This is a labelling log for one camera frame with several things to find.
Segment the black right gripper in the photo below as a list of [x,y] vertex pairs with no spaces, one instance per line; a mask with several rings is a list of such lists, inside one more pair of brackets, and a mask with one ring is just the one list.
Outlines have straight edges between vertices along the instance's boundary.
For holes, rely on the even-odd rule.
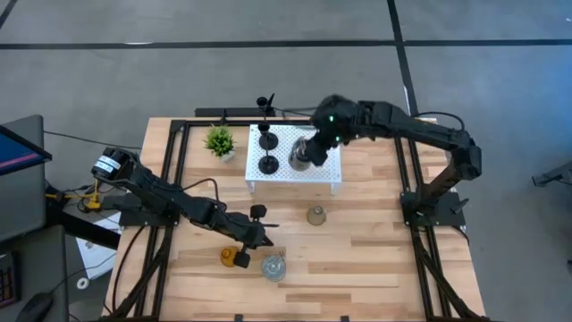
[[305,140],[303,157],[315,162],[315,166],[322,166],[330,148],[341,143],[347,145],[363,136],[362,121],[363,107],[359,103],[340,95],[324,98],[310,118],[316,133],[312,139]]

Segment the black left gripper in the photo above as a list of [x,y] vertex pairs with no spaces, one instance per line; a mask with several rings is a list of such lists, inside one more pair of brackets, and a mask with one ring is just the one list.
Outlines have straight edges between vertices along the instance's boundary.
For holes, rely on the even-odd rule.
[[266,212],[267,208],[262,204],[252,206],[249,216],[240,212],[226,213],[219,208],[214,210],[210,224],[212,229],[243,244],[232,260],[234,266],[248,267],[250,255],[247,249],[255,250],[258,247],[274,246],[265,233],[265,227],[277,228],[280,225],[262,224],[260,219],[265,217]]

